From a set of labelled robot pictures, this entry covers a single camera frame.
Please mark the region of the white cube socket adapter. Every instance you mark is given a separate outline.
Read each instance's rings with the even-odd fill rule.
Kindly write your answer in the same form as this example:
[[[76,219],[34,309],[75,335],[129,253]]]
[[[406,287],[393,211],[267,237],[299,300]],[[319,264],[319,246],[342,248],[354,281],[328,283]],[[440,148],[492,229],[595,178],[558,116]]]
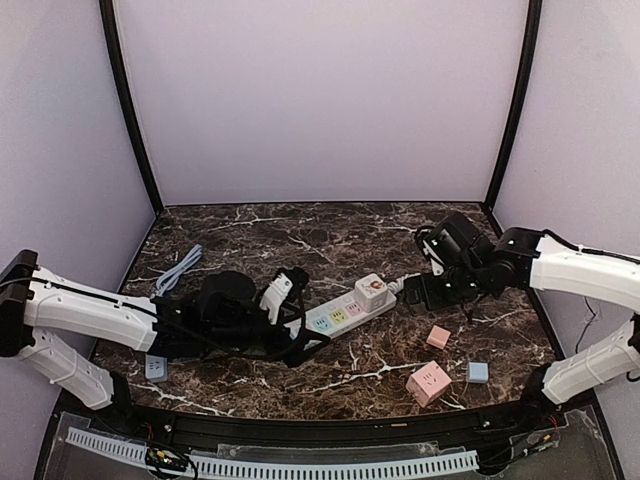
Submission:
[[[361,279],[354,286],[355,301],[366,313],[382,307],[386,302],[387,293],[387,285],[381,280]]]

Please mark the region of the large pink cube adapter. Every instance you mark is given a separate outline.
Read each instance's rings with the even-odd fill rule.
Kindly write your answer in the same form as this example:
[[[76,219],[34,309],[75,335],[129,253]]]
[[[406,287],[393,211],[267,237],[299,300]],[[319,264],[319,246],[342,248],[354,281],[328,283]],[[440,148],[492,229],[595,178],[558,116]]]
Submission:
[[[451,385],[451,378],[435,361],[412,373],[406,389],[422,408],[438,399]]]

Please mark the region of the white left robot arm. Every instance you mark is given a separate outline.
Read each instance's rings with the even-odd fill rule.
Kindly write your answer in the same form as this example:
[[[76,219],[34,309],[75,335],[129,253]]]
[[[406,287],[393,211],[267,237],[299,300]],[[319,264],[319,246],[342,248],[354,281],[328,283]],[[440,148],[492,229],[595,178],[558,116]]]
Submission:
[[[180,299],[131,297],[65,280],[20,251],[1,272],[1,355],[29,362],[94,411],[131,408],[127,380],[98,367],[57,336],[66,330],[167,359],[229,357],[298,366],[330,338],[311,330],[308,274],[279,269],[264,289],[227,270]]]

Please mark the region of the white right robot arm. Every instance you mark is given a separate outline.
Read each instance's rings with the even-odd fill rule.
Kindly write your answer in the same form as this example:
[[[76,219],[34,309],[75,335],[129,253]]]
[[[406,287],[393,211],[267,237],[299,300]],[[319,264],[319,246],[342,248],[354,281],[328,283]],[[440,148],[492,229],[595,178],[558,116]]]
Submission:
[[[551,230],[513,227],[491,241],[459,212],[418,229],[414,240],[432,266],[431,272],[401,282],[414,311],[462,306],[516,288],[575,294],[633,312],[601,341],[536,368],[523,402],[552,409],[621,375],[638,380],[638,258],[573,244]]]

